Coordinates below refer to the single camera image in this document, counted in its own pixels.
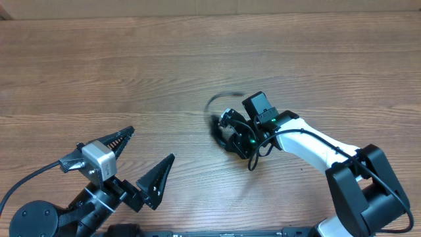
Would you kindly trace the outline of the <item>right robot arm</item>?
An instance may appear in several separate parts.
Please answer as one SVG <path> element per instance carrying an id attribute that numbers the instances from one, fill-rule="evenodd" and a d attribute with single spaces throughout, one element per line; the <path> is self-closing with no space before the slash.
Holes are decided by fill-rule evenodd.
<path id="1" fill-rule="evenodd" d="M 293 154 L 327 180 L 335 215 L 305 236 L 404 234 L 414 227 L 410 201 L 385 153 L 376 145 L 339 142 L 308 125 L 292 111 L 279 112 L 263 92 L 243 100 L 244 117 L 226 109 L 212 119 L 214 139 L 227 152 L 248 161 L 253 171 L 261 148 Z"/>

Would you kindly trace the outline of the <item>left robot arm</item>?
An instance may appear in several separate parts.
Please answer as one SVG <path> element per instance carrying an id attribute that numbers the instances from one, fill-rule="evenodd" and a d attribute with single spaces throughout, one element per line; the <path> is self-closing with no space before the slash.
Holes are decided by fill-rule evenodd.
<path id="1" fill-rule="evenodd" d="M 60 167 L 64 173 L 79 171 L 89 184 L 66 208 L 37 200 L 23 205 L 9 225 L 11 237 L 24 236 L 96 236 L 98 229 L 116 212 L 121 203 L 139 212 L 144 205 L 156 209 L 162 202 L 166 181 L 175 160 L 168 155 L 132 185 L 119 180 L 117 159 L 128 145 L 134 128 L 128 126 L 76 149 L 17 182 L 6 194 L 10 197 L 23 183 L 49 170 Z"/>

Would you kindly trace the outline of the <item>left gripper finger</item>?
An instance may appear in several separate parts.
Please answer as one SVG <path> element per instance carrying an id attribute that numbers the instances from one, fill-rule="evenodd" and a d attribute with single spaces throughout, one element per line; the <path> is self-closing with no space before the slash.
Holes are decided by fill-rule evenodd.
<path id="1" fill-rule="evenodd" d="M 99 141 L 114 153 L 115 159 L 118 159 L 132 138 L 134 132 L 134 127 L 128 126 L 119 130 L 118 132 L 91 140 L 87 144 L 90 144 L 94 141 Z"/>
<path id="2" fill-rule="evenodd" d="M 152 210 L 155 210 L 162 202 L 166 181 L 174 160 L 175 156 L 171 153 L 136 182 L 141 190 L 143 202 Z"/>

